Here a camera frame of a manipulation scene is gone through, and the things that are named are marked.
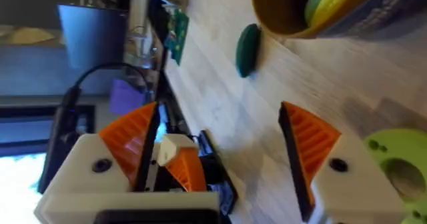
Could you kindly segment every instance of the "black cable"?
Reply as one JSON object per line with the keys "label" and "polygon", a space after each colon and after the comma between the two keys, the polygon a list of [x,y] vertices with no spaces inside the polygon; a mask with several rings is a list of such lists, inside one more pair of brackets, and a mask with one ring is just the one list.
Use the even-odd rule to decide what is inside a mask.
{"label": "black cable", "polygon": [[144,84],[145,84],[145,86],[146,87],[148,87],[147,86],[147,84],[148,84],[148,82],[147,82],[147,80],[145,79],[145,76],[144,76],[144,74],[142,73],[142,71],[141,71],[141,69],[138,69],[137,67],[135,67],[135,66],[133,66],[133,65],[130,65],[130,64],[127,64],[127,63],[119,63],[119,62],[117,62],[117,63],[104,63],[104,64],[100,64],[100,65],[98,65],[98,66],[95,66],[95,67],[92,67],[91,69],[89,69],[89,70],[87,70],[76,82],[75,82],[75,84],[74,84],[74,87],[80,87],[80,85],[81,85],[81,83],[86,79],[86,77],[88,76],[88,75],[90,75],[90,74],[92,74],[92,73],[94,73],[95,71],[97,71],[97,70],[100,70],[100,69],[110,69],[110,68],[112,68],[112,67],[129,67],[130,69],[132,69],[132,70],[134,70],[135,72],[137,72],[140,76],[141,76],[141,78],[142,78],[142,80],[143,80],[143,82],[144,82]]}

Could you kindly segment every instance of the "purple object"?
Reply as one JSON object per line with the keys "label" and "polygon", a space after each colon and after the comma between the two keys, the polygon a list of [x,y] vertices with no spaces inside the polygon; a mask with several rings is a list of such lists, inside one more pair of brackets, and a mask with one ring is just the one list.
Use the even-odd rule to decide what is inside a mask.
{"label": "purple object", "polygon": [[124,80],[115,79],[111,89],[109,109],[112,113],[125,115],[141,107],[144,97]]}

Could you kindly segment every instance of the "yellow bowl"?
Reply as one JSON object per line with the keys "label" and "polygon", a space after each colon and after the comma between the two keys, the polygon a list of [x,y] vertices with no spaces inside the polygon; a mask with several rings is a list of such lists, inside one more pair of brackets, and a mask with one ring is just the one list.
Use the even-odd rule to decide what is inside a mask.
{"label": "yellow bowl", "polygon": [[316,21],[308,27],[304,19],[306,0],[252,0],[258,20],[264,29],[286,38],[313,39],[357,8],[365,0],[339,0],[331,4],[320,3]]}

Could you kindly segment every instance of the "window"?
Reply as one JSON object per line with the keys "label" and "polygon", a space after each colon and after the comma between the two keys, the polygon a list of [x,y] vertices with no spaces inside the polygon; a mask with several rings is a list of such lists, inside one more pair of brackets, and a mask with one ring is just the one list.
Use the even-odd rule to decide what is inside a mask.
{"label": "window", "polygon": [[[56,107],[0,107],[0,223],[38,224],[33,210]],[[95,107],[77,108],[77,129],[94,132]]]}

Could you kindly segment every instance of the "wooden table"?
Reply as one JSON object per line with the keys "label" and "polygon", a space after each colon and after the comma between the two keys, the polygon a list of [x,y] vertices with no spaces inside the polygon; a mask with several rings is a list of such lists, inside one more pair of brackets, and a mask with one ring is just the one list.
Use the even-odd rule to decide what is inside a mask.
{"label": "wooden table", "polygon": [[165,72],[192,133],[210,131],[238,189],[234,223],[301,223],[278,125],[283,100],[357,138],[427,129],[427,27],[382,42],[263,34],[258,71],[242,79],[234,55],[257,22],[251,0],[189,0],[187,14],[181,66],[170,59]]}

